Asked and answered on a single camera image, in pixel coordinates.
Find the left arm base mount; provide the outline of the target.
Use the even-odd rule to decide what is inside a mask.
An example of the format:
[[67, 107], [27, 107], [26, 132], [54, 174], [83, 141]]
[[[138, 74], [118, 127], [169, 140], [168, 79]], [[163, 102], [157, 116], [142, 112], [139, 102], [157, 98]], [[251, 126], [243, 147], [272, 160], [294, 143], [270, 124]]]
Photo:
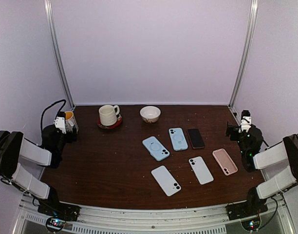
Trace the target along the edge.
[[80, 207], [77, 205], [61, 202], [53, 204], [48, 200], [39, 198], [37, 198], [37, 201], [39, 202], [37, 211], [48, 216], [45, 221], [45, 227], [52, 233], [56, 234], [62, 231], [67, 222], [77, 221], [78, 219]]

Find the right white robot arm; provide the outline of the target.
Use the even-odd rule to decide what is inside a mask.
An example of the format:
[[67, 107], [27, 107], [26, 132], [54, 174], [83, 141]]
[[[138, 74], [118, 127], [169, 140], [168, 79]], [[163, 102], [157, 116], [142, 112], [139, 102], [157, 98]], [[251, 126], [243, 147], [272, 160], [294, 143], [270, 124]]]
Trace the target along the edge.
[[288, 161], [285, 169], [248, 191], [242, 208], [246, 215], [253, 215], [265, 204], [267, 198], [298, 185], [298, 134], [284, 137], [263, 152], [260, 151], [264, 142], [262, 132], [251, 123], [235, 126], [228, 122], [225, 134], [231, 141], [237, 142], [247, 172]]

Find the white phone from blue case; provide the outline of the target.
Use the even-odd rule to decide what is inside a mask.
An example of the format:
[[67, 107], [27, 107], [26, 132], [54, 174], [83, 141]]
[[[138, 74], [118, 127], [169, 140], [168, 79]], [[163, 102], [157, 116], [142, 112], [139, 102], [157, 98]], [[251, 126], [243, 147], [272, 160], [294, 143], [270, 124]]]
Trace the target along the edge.
[[191, 165], [193, 172], [195, 173], [198, 182], [201, 185], [205, 185], [214, 181], [213, 175], [211, 174], [210, 170], [208, 169], [205, 161], [201, 156], [190, 158], [188, 161]]

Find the purple phone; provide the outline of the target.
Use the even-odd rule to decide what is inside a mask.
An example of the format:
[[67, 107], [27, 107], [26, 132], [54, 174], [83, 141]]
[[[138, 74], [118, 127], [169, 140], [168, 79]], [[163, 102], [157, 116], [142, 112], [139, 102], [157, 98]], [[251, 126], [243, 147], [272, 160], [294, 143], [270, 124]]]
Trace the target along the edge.
[[205, 147], [205, 143], [198, 129], [187, 129], [187, 134], [193, 149], [202, 149]]

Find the silver phone from case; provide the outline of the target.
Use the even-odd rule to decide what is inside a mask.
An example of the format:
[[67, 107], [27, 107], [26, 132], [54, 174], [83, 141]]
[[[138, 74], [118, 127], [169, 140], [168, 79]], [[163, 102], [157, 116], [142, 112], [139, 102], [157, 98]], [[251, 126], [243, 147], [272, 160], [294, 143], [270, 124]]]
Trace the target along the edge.
[[164, 165], [153, 169], [151, 174], [167, 196], [172, 196], [182, 189]]

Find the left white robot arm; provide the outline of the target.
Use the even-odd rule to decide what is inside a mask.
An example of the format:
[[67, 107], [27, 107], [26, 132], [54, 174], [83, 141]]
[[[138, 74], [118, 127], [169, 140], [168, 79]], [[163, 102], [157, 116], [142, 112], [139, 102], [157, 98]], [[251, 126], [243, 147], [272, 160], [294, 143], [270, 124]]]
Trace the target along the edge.
[[77, 140], [77, 130], [63, 133], [54, 125], [42, 130], [42, 144], [37, 145], [24, 137], [22, 132], [0, 130], [0, 177], [37, 198], [52, 216], [59, 216], [64, 205], [59, 201], [55, 188], [41, 182], [20, 163], [27, 160], [40, 167], [58, 168], [67, 143]]

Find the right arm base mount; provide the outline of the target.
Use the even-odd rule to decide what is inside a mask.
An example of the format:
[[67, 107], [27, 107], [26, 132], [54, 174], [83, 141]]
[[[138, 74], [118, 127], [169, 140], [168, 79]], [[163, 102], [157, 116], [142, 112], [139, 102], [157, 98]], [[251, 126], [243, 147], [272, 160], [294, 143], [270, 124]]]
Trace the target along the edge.
[[230, 203], [226, 207], [229, 220], [239, 219], [245, 231], [257, 231], [261, 227], [260, 214], [268, 211], [266, 199], [249, 195], [247, 200], [240, 203]]

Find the pink phone case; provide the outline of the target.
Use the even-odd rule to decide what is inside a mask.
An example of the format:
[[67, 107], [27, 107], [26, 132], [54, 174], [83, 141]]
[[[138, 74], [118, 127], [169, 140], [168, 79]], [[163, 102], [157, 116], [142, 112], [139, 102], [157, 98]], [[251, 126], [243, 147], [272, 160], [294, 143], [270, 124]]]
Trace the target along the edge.
[[225, 149], [217, 149], [212, 152], [212, 155], [226, 176], [235, 174], [238, 171], [236, 164]]

